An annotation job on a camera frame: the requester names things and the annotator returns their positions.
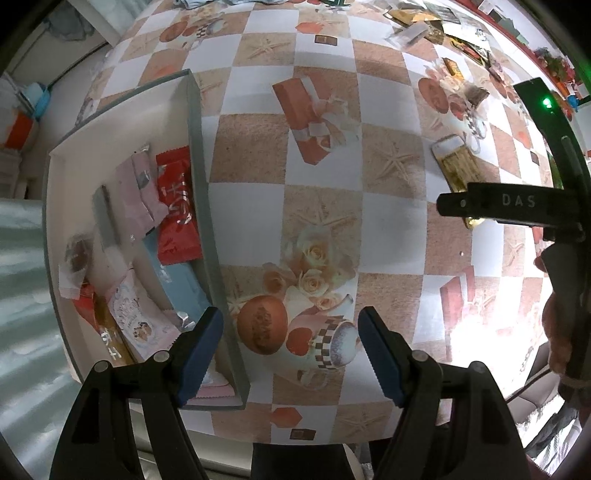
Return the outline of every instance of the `blue gripper pad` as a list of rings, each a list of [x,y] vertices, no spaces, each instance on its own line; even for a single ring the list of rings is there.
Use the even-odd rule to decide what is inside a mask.
[[[170,352],[173,355],[186,358],[180,367],[178,378],[176,400],[179,408],[184,407],[197,394],[222,334],[223,314],[219,309],[209,307],[195,329],[182,333],[171,347]],[[175,349],[177,342],[180,342],[179,348]]]
[[[402,387],[402,368],[395,360],[387,340],[388,336],[397,334],[386,328],[373,307],[365,307],[359,312],[357,327],[384,396],[391,398],[397,407],[403,408],[407,398]]]

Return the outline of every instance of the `pink snack package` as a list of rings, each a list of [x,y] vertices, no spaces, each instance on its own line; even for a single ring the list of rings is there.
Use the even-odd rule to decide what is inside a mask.
[[[134,164],[135,178],[138,183],[139,195],[142,202],[150,211],[152,225],[158,226],[168,215],[168,206],[159,201],[156,187],[156,167],[152,166],[146,150],[131,155]]]
[[[127,231],[131,241],[141,240],[152,228],[154,219],[142,201],[132,157],[115,169],[119,184],[119,194],[123,203]]]
[[[121,282],[107,293],[109,311],[133,347],[139,361],[159,350],[168,350],[180,335],[178,329],[148,297],[130,268]]]

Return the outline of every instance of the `gold foil packet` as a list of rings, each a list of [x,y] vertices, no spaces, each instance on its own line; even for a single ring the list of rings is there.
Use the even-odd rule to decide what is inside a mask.
[[[476,158],[457,135],[450,135],[435,142],[431,146],[431,151],[452,192],[466,192],[468,183],[486,181]],[[481,218],[464,218],[464,224],[470,230],[483,221]]]
[[[443,59],[443,63],[447,67],[447,71],[450,73],[452,77],[457,80],[465,80],[460,67],[457,66],[457,63],[452,59]]]
[[[114,367],[134,364],[135,361],[125,345],[119,326],[111,315],[105,298],[95,295],[94,305],[98,333],[109,352],[110,362]]]

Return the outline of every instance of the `red object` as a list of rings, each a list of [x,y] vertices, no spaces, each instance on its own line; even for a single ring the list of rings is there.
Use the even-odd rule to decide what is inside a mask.
[[[312,340],[312,330],[309,328],[295,328],[287,336],[285,347],[294,355],[304,356],[310,350],[310,341]]]
[[[100,333],[99,325],[96,323],[95,318],[95,288],[88,282],[87,279],[84,279],[82,286],[80,287],[80,298],[77,300],[72,300],[74,304],[74,308],[78,312],[78,314],[84,318],[88,324],[94,328],[98,333]]]
[[[292,429],[301,422],[302,416],[294,407],[279,407],[273,410],[270,420],[276,427]]]
[[[31,128],[33,128],[33,119],[19,112],[4,146],[21,150],[27,141],[29,133],[31,133]]]
[[[317,73],[310,73],[309,78],[318,98],[328,100],[332,90],[324,78]],[[295,141],[304,162],[308,165],[318,165],[320,160],[329,154],[328,150],[321,145],[329,147],[330,137],[323,137],[319,142],[316,137],[308,135],[309,138],[306,138],[306,134],[297,135],[299,132],[307,132],[310,124],[323,123],[323,120],[314,112],[312,98],[304,88],[304,84],[299,78],[291,78],[276,83],[273,85],[273,90],[285,113],[287,123],[294,132]]]
[[[162,265],[203,258],[201,239],[191,189],[189,147],[156,155],[158,197],[168,206],[168,215],[158,230],[158,259]]]

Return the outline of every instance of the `table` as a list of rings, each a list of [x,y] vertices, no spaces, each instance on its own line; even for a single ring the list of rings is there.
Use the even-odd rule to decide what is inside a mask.
[[[441,218],[435,201],[449,188],[430,145],[466,134],[488,181],[551,186],[544,140],[512,89],[447,40],[394,49],[385,9],[309,0],[187,12],[156,0],[90,88],[80,118],[181,69],[202,90],[216,247],[251,393],[241,411],[181,412],[189,429],[293,444],[391,436],[400,411],[356,333],[367,305],[438,361],[484,361],[504,394],[527,376],[551,292],[533,265],[534,233]],[[508,78],[530,78],[536,67],[504,55],[496,36]],[[444,57],[491,93],[479,146]],[[311,99],[320,124],[290,129],[297,98]]]

